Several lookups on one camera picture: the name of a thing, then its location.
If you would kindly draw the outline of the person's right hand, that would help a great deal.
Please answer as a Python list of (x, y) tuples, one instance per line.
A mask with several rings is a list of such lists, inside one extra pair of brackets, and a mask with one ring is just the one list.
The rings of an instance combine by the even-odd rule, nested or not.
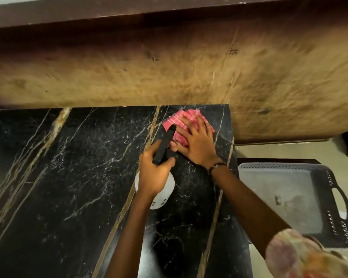
[(198, 117), (199, 131), (193, 127), (192, 123), (182, 118), (182, 121), (190, 129), (191, 134), (189, 135), (182, 129), (177, 129), (181, 135), (185, 136), (189, 143), (189, 153), (183, 154), (186, 158), (191, 160), (193, 163), (204, 167), (206, 170), (217, 162), (223, 162), (223, 160), (218, 157), (213, 141), (213, 136), (208, 136), (205, 130), (203, 121)]

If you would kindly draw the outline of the person's left hand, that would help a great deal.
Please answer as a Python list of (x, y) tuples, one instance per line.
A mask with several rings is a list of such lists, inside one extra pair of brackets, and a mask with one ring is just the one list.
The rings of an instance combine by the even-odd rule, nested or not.
[(160, 165), (153, 164), (154, 155), (158, 151), (161, 140), (156, 141), (139, 157), (139, 182), (137, 196), (146, 201), (153, 201), (161, 192), (168, 179), (170, 170), (160, 169)]

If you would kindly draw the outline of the white spray bottle black nozzle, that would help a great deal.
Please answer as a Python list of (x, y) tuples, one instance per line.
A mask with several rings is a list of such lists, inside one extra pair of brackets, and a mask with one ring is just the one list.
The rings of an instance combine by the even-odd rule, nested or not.
[(172, 125), (161, 140), (156, 141), (139, 157), (139, 172), (135, 179), (136, 196), (142, 208), (159, 209), (171, 196), (175, 180), (171, 173), (175, 165), (172, 152), (172, 138), (176, 126)]

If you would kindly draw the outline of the pink cleaning cloth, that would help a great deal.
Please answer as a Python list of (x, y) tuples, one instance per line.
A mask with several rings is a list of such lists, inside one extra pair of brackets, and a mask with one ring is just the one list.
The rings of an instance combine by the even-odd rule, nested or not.
[(182, 118), (187, 119), (190, 121), (195, 127), (197, 131), (199, 131), (199, 123), (198, 123), (198, 117), (203, 121), (205, 130), (207, 131), (208, 136), (213, 136), (215, 130), (213, 127), (209, 124), (209, 122), (206, 120), (206, 118), (200, 113), (199, 110), (187, 110), (187, 111), (179, 111), (170, 118), (168, 118), (164, 123), (164, 129), (166, 130), (166, 133), (164, 134), (162, 140), (160, 149), (162, 148), (170, 148), (170, 141), (178, 142), (181, 145), (189, 148), (189, 142), (186, 139), (185, 136), (181, 135), (180, 132), (177, 131), (177, 129), (182, 129), (182, 131), (185, 131), (189, 135), (191, 134), (190, 129), (186, 126), (186, 124), (182, 121)]

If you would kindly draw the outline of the person's left forearm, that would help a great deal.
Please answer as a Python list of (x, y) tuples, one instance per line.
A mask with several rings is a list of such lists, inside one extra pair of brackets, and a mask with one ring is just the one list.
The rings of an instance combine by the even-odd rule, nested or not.
[(138, 277), (145, 223), (154, 198), (153, 191), (137, 192), (104, 278)]

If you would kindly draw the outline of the person's right forearm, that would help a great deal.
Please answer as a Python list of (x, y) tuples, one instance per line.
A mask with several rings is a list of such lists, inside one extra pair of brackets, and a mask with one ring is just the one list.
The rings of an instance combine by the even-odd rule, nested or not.
[(212, 177), (232, 206), (239, 223), (263, 258), (273, 237), (290, 226), (239, 180), (228, 167), (213, 170)]

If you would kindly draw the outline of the black wristband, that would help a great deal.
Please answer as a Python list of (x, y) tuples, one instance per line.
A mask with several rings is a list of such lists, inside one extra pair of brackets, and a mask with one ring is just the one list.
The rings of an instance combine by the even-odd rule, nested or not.
[(208, 169), (208, 174), (212, 175), (213, 170), (218, 168), (218, 167), (221, 167), (221, 166), (227, 167), (227, 164), (224, 162), (217, 162), (217, 163), (212, 164)]

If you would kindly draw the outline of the grey plastic basket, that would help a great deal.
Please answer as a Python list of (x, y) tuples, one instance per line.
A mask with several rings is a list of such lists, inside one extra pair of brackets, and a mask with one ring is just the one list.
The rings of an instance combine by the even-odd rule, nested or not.
[(241, 181), (292, 229), (325, 248), (348, 248), (348, 198), (323, 164), (244, 162)]

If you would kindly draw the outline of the dark brown wooden ledge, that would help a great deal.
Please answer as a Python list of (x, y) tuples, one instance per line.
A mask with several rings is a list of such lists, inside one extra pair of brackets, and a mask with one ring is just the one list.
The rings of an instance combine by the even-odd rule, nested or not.
[(286, 0), (0, 0), (0, 28), (281, 1)]

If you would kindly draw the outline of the floral patterned sleeve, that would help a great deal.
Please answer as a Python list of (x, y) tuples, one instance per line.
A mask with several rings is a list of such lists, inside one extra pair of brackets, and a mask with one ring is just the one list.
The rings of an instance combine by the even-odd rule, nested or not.
[(294, 229), (280, 231), (271, 239), (265, 263), (274, 278), (348, 278), (344, 256)]

